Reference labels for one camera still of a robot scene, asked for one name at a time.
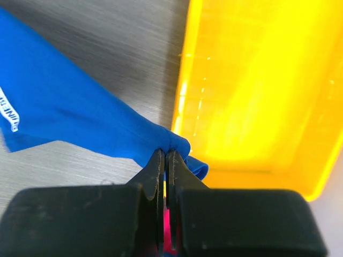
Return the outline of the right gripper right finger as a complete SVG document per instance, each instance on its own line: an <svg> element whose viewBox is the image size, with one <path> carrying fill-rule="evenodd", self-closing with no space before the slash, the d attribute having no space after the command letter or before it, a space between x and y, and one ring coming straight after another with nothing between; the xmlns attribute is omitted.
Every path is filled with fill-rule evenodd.
<svg viewBox="0 0 343 257"><path fill-rule="evenodd" d="M177 256L327 256L305 199L291 190L211 189L166 156L171 246Z"/></svg>

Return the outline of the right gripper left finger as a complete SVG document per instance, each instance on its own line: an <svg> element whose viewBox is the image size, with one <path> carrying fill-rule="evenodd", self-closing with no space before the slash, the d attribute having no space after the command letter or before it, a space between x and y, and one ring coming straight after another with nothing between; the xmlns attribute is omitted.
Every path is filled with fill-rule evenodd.
<svg viewBox="0 0 343 257"><path fill-rule="evenodd" d="M1 218L1 256L163 256L165 155L123 185L28 188Z"/></svg>

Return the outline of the blue printed t shirt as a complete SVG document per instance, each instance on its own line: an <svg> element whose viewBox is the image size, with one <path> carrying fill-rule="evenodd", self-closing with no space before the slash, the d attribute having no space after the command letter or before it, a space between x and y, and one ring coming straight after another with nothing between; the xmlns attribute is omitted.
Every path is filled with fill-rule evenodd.
<svg viewBox="0 0 343 257"><path fill-rule="evenodd" d="M176 150L199 179L187 139L138 114L19 19L1 10L1 130L10 152L64 141L144 167Z"/></svg>

